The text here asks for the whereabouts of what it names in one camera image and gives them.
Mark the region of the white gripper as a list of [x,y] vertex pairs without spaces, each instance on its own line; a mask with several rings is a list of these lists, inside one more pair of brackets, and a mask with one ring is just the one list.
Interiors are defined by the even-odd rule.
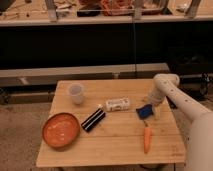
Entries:
[[165,99],[165,94],[161,92],[157,87],[153,86],[148,93],[148,100],[145,100],[145,105],[150,105],[150,103],[154,106],[154,116],[155,119],[160,119],[160,107],[158,106],[161,104]]

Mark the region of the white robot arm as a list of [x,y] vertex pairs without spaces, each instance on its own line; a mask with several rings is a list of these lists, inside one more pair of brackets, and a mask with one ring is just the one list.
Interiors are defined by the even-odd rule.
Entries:
[[154,106],[168,97],[191,121],[184,171],[213,171],[213,111],[178,88],[176,74],[156,74],[147,102]]

